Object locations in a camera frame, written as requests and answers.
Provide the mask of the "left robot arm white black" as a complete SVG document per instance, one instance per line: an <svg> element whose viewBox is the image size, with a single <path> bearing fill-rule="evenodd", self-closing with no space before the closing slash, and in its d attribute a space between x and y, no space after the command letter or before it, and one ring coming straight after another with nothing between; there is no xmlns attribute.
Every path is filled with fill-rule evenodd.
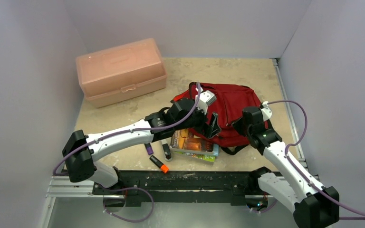
<svg viewBox="0 0 365 228"><path fill-rule="evenodd" d="M135 145L170 138L177 130L192 128L205 136L215 136L221 131L218 114L212 112L207 117L209 110L207 104L201 107L193 99L182 98L122 128L95 134L74 131L62 150L69 180L72 183L91 180L110 194L118 194L123 182L115 168L100 163L101 158Z"/></svg>

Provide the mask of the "red backpack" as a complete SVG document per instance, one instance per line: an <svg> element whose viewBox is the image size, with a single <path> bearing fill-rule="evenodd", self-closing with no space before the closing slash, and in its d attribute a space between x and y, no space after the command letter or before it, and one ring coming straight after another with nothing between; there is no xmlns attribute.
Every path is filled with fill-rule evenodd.
<svg viewBox="0 0 365 228"><path fill-rule="evenodd" d="M217 123L221 130L212 138L206 138L203 135L202 128L194 128L189 131L202 139L219 145L229 155L237 154L247 147L250 142L246 136L240 135L234 129L233 124L242 117L242 110L244 108L250 106L259 107L261 106L261 101L254 90L244 85L200 84L202 89L211 91L216 97L216 101L208 107L205 123L210 124L212 114L216 113L218 115Z"/></svg>

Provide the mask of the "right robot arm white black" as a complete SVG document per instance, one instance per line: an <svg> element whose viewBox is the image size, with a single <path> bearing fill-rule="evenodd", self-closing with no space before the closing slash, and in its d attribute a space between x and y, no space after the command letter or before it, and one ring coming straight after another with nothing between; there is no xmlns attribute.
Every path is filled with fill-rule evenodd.
<svg viewBox="0 0 365 228"><path fill-rule="evenodd" d="M338 222L339 206L332 200L339 200L339 193L334 187L326 188L295 159L281 136L266 126L271 116L268 102L264 102L260 107L244 108L233 122L234 129L284 177L281 180L270 171L256 175L248 180L249 190L269 193L292 212L300 228L326 228Z"/></svg>

